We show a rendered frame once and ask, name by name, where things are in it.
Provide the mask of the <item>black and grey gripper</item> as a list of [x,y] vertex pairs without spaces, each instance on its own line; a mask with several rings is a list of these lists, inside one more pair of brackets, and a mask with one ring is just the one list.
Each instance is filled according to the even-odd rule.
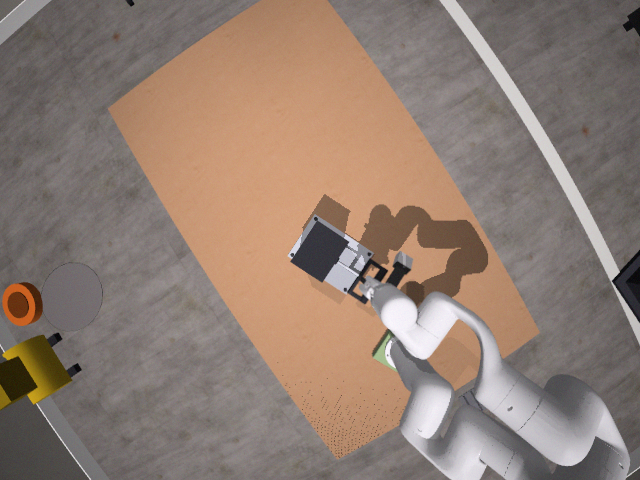
[[375,287],[378,286],[380,284],[384,284],[381,283],[380,281],[376,280],[375,278],[367,275],[366,278],[362,277],[359,275],[359,277],[357,278],[358,280],[360,280],[363,284],[360,284],[359,286],[359,290],[370,300],[370,292],[367,291],[368,288],[371,287]]

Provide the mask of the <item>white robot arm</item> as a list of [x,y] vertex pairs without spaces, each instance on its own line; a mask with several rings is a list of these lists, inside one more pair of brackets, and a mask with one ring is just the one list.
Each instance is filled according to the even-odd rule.
[[[565,374],[552,376],[541,388],[503,360],[477,314],[442,292],[428,294],[417,309],[396,288],[412,263],[400,251],[387,281],[367,290],[377,315],[395,335],[385,357],[411,392],[400,420],[404,437],[451,480],[480,480],[487,465],[506,480],[626,480],[627,447],[596,391]],[[455,391],[427,358],[457,319],[480,344],[476,400],[517,434],[480,409],[462,405],[441,437]],[[553,474],[539,452],[557,464]]]

